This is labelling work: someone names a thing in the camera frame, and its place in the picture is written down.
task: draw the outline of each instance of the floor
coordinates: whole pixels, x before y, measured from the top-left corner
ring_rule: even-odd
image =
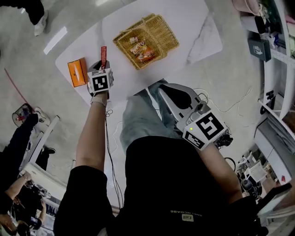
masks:
[[[108,0],[97,7],[95,2],[102,0],[43,0],[49,10],[48,27],[39,37],[34,37],[34,28],[27,13],[20,9],[0,8],[0,150],[9,143],[16,128],[11,114],[24,100],[16,92],[4,71],[7,69],[22,95],[32,106],[39,106],[50,118],[59,115],[56,125],[47,140],[48,147],[57,153],[50,157],[47,171],[67,183],[72,160],[75,159],[79,135],[86,120],[89,106],[75,92],[71,85],[55,67],[56,58],[84,31],[97,21],[116,11],[133,0]],[[239,13],[231,0],[205,0],[223,43],[223,50],[213,56],[170,76],[167,81],[179,83],[191,88],[205,89],[210,97],[209,106],[218,109],[234,138],[229,147],[221,149],[225,157],[239,160],[253,145],[256,124],[261,119],[257,102],[261,91],[261,64],[251,56],[247,44],[247,33],[242,28]],[[47,55],[43,49],[52,37],[66,26],[68,33]],[[248,92],[243,101],[233,104]],[[122,129],[121,117],[126,102],[113,107],[108,118],[110,147],[115,164],[116,177],[122,189],[125,189],[125,156],[119,135]],[[111,164],[106,155],[106,175],[108,196],[112,205],[117,206]]]

